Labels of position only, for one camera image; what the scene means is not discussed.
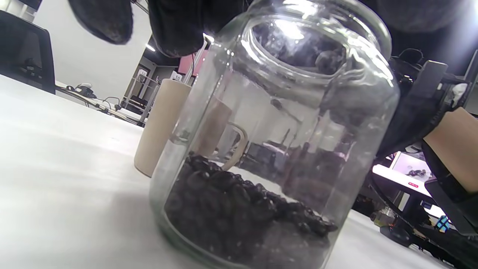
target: white table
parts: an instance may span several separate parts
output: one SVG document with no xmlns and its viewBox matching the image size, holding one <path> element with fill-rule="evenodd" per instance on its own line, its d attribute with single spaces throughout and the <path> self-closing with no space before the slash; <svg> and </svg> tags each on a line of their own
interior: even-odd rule
<svg viewBox="0 0 478 269">
<path fill-rule="evenodd" d="M 142 129 L 0 76 L 0 268 L 198 269 L 159 234 Z M 356 212 L 328 269 L 443 269 Z"/>
</svg>

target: black device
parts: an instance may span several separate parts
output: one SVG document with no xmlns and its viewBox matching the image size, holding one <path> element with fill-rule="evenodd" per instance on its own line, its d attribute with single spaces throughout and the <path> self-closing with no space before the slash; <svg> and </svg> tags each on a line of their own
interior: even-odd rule
<svg viewBox="0 0 478 269">
<path fill-rule="evenodd" d="M 93 93 L 91 89 L 92 86 L 89 83 L 82 83 L 78 85 L 74 91 L 76 91 L 79 95 L 85 96 L 87 98 L 96 99 L 96 95 Z"/>
<path fill-rule="evenodd" d="M 55 94 L 50 34 L 0 11 L 0 74 Z"/>
</svg>

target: rubik's cube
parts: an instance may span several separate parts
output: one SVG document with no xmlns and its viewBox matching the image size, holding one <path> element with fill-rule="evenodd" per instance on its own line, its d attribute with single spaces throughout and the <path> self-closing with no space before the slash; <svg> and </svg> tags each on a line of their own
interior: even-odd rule
<svg viewBox="0 0 478 269">
<path fill-rule="evenodd" d="M 448 222 L 447 216 L 441 216 L 438 222 L 435 225 L 435 228 L 438 229 L 440 232 L 444 233 L 448 229 L 450 229 L 450 223 Z"/>
</svg>

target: white wall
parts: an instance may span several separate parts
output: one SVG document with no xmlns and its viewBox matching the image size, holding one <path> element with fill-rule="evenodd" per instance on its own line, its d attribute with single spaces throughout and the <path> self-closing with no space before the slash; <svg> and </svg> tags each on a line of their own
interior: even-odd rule
<svg viewBox="0 0 478 269">
<path fill-rule="evenodd" d="M 50 32 L 56 80 L 91 83 L 99 98 L 122 98 L 151 37 L 148 15 L 133 8 L 133 36 L 126 45 L 96 38 L 76 20 L 66 0 L 43 0 L 33 23 Z"/>
</svg>

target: person's arm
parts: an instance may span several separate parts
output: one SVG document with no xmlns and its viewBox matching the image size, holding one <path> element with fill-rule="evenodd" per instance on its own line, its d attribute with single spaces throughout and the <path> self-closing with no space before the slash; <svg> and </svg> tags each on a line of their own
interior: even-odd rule
<svg viewBox="0 0 478 269">
<path fill-rule="evenodd" d="M 469 193 L 478 192 L 478 120 L 463 108 L 447 112 L 424 138 Z"/>
</svg>

